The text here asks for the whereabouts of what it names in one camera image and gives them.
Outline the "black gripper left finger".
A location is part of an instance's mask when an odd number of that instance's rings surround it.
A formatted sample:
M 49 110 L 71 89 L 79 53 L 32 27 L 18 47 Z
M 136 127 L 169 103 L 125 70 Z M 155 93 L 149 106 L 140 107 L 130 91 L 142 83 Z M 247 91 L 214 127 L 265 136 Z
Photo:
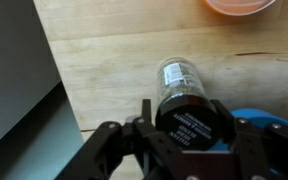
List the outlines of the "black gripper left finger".
M 183 180 L 183 156 L 151 122 L 151 100 L 142 100 L 140 115 L 124 125 L 102 123 L 55 180 L 109 180 L 125 156 L 134 155 L 144 180 Z

